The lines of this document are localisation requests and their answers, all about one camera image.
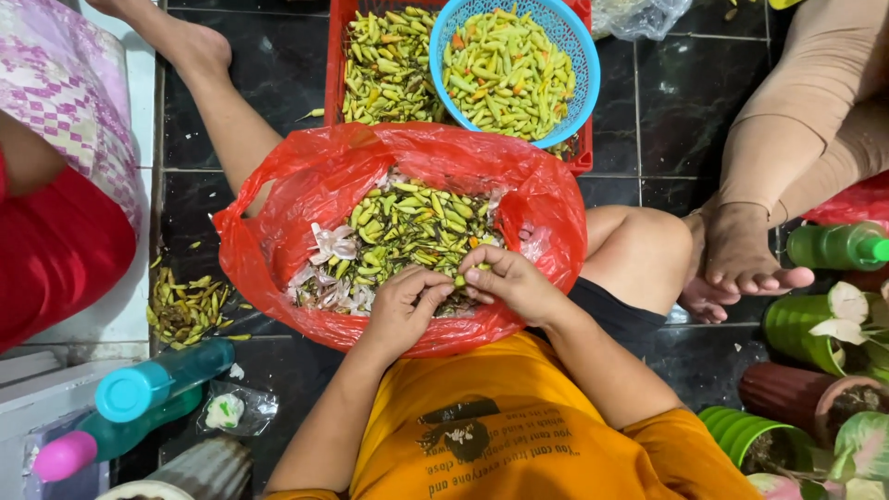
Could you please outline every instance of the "red plastic crate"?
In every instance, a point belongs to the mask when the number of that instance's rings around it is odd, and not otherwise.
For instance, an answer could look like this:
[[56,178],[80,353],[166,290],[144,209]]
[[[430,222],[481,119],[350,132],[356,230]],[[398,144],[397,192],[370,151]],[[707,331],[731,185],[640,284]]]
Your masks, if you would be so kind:
[[[581,18],[586,26],[591,26],[590,0],[567,0],[565,2]],[[447,0],[332,0],[331,23],[327,35],[327,82],[324,86],[324,125],[342,123],[342,101],[346,95],[343,78],[346,73],[346,51],[348,47],[348,24],[355,20],[355,11],[367,15],[383,14],[385,11],[402,11],[407,6],[420,7],[427,11],[440,11]],[[589,172],[593,167],[593,117],[577,133],[573,144],[575,155],[568,159],[571,172],[576,176]]]

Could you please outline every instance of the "bare foot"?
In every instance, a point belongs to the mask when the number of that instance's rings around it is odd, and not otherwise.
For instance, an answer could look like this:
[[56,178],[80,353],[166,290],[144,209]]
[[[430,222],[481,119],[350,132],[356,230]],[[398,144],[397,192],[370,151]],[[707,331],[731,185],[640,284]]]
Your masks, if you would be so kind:
[[683,222],[692,232],[693,246],[688,277],[677,303],[701,323],[722,323],[728,319],[728,313],[723,306],[738,302],[741,295],[730,294],[704,280],[702,272],[706,245],[705,221],[696,214],[685,217]]
[[176,68],[186,84],[193,78],[228,78],[231,46],[219,32],[173,18],[151,0],[86,1],[97,11],[132,26]]
[[784,270],[768,246],[768,213],[752,203],[720,206],[707,223],[705,279],[729,294],[777,295],[809,286],[807,268]]

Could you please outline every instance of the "person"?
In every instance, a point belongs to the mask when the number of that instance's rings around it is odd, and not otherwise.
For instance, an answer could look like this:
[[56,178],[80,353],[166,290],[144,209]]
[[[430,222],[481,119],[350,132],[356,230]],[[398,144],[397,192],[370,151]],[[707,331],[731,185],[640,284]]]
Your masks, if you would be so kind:
[[0,353],[106,294],[141,207],[124,50],[54,0],[0,0]]
[[[89,2],[179,72],[238,192],[282,138],[232,85],[225,38],[150,0]],[[759,498],[669,386],[613,340],[665,323],[685,282],[689,231],[641,207],[594,208],[587,220],[589,258],[568,296],[494,246],[461,265],[471,296],[504,301],[552,347],[520,332],[449,358],[399,359],[454,284],[411,267],[382,285],[267,498]]]
[[729,131],[719,191],[685,217],[694,236],[679,304],[704,323],[741,294],[809,286],[785,270],[767,231],[858,181],[889,170],[889,0],[807,0],[781,61]]

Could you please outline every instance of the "blue colander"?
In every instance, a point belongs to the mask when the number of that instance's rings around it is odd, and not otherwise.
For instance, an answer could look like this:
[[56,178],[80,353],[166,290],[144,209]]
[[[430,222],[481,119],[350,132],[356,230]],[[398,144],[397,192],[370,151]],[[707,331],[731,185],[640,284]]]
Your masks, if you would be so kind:
[[[495,8],[504,11],[512,9],[513,0],[451,0],[438,14],[436,24],[429,36],[429,69],[436,85],[438,97],[463,128],[480,132],[464,117],[451,101],[442,82],[442,54],[458,27],[462,27],[469,17],[483,12],[493,12]],[[593,112],[596,97],[599,95],[599,58],[596,46],[583,21],[562,0],[518,0],[516,15],[531,11],[531,19],[546,31],[549,41],[571,57],[572,69],[577,74],[574,98],[568,101],[568,116],[556,125],[546,137],[532,142],[538,148],[548,148],[568,139],[581,129]]]

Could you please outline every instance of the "orange t-shirt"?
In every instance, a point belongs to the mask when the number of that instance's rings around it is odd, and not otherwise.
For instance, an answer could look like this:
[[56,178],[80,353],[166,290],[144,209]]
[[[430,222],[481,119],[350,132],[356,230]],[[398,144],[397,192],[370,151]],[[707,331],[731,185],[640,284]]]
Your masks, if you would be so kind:
[[[762,498],[694,414],[611,429],[547,344],[525,332],[383,377],[351,498]],[[336,500],[332,491],[267,500]]]

